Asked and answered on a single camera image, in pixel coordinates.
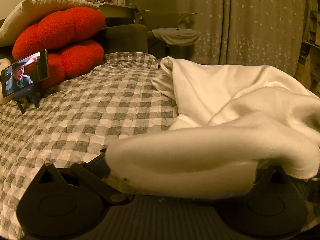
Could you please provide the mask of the grey garment on chair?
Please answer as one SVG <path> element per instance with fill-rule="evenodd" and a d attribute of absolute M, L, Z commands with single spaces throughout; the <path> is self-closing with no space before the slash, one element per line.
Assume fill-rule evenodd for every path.
<path fill-rule="evenodd" d="M 200 32 L 185 28 L 158 28 L 152 29 L 155 38 L 173 46 L 190 46 L 200 36 Z"/>

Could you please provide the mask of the red knitted cushion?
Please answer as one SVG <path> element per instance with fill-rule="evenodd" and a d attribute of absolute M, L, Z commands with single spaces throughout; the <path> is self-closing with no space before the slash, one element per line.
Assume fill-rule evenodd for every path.
<path fill-rule="evenodd" d="M 49 78 L 44 89 L 88 73 L 101 64 L 104 49 L 91 38 L 102 30 L 104 15 L 86 7 L 53 12 L 25 29 L 14 43 L 16 60 L 47 50 Z"/>

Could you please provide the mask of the wooden shelf unit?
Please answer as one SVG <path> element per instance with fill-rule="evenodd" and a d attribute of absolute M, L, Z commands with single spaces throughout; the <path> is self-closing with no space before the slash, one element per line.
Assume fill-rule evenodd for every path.
<path fill-rule="evenodd" d="M 319 11 L 310 11 L 305 25 L 306 39 L 301 43 L 295 79 L 319 96 Z"/>

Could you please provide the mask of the grey checkered bed quilt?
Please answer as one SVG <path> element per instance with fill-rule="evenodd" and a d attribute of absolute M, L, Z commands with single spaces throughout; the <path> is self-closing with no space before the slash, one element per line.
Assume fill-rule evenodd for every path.
<path fill-rule="evenodd" d="M 20 239 L 16 207 L 45 163 L 69 167 L 95 158 L 110 141 L 167 130 L 174 100 L 158 92 L 154 56 L 117 52 L 89 73 L 46 92 L 39 108 L 1 107 L 1 236 Z"/>

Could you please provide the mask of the black phone stand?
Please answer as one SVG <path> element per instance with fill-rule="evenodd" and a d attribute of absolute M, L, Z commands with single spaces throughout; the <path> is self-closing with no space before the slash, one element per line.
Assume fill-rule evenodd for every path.
<path fill-rule="evenodd" d="M 25 113 L 25 109 L 21 104 L 21 99 L 26 98 L 28 103 L 33 102 L 35 108 L 40 107 L 40 100 L 37 98 L 36 93 L 40 94 L 40 98 L 44 98 L 44 92 L 40 85 L 29 85 L 14 92 L 12 99 L 17 102 L 17 105 L 21 111 L 21 114 Z"/>

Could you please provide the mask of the smartphone playing video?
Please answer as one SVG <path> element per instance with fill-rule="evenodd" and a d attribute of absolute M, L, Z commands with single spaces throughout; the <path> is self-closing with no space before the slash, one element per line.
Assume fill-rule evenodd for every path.
<path fill-rule="evenodd" d="M 6 97 L 9 92 L 10 85 L 13 91 L 17 92 L 20 89 L 29 85 L 35 85 L 49 78 L 48 55 L 47 50 L 43 49 L 28 57 L 25 57 L 11 65 L 12 76 L 7 82 L 7 91 L 3 92 Z"/>

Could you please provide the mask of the grey office chair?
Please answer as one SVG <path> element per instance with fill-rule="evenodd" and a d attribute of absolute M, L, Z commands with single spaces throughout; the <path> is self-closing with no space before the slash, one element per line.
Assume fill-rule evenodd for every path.
<path fill-rule="evenodd" d="M 182 28 L 184 20 L 195 12 L 178 13 L 176 0 L 133 0 L 137 9 L 136 23 L 146 26 L 152 37 L 152 29 Z"/>

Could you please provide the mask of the white flower plush cushion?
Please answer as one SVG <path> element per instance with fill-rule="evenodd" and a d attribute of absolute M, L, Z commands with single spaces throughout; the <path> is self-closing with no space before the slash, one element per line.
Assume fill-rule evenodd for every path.
<path fill-rule="evenodd" d="M 1 59 L 1 72 L 2 71 L 4 71 L 4 74 L 1 74 L 1 106 L 11 101 L 14 93 L 12 85 L 10 85 L 8 95 L 6 97 L 3 96 L 3 92 L 7 91 L 7 82 L 11 80 L 12 76 L 11 62 L 9 59 Z"/>

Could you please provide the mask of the white desk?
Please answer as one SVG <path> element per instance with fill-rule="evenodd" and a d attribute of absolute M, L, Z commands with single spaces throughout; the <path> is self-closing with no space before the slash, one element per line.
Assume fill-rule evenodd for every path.
<path fill-rule="evenodd" d="M 99 3 L 98 7 L 106 18 L 134 18 L 135 16 L 135 9 L 126 5 Z"/>

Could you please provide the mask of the white Pooh t-shirt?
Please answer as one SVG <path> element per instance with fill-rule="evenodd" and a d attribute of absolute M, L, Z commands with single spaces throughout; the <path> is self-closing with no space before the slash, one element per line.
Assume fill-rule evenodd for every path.
<path fill-rule="evenodd" d="M 319 98 L 272 66 L 208 66 L 165 57 L 152 80 L 175 100 L 167 131 L 111 142 L 112 174 L 139 193 L 220 199 L 250 191 L 257 168 L 297 179 L 319 168 Z"/>

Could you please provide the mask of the beige pillow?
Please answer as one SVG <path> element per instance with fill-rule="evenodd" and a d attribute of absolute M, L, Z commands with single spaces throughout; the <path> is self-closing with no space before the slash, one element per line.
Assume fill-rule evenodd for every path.
<path fill-rule="evenodd" d="M 84 0 L 23 0 L 5 18 L 1 26 L 1 47 L 12 46 L 30 25 L 47 15 L 74 7 L 98 10 L 96 4 Z"/>

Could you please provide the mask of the grey star curtain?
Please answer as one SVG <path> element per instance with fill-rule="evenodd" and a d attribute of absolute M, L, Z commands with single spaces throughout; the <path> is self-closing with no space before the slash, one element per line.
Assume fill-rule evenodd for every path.
<path fill-rule="evenodd" d="M 270 65 L 289 75 L 297 68 L 305 0 L 176 0 L 194 12 L 200 33 L 189 58 L 201 64 Z"/>

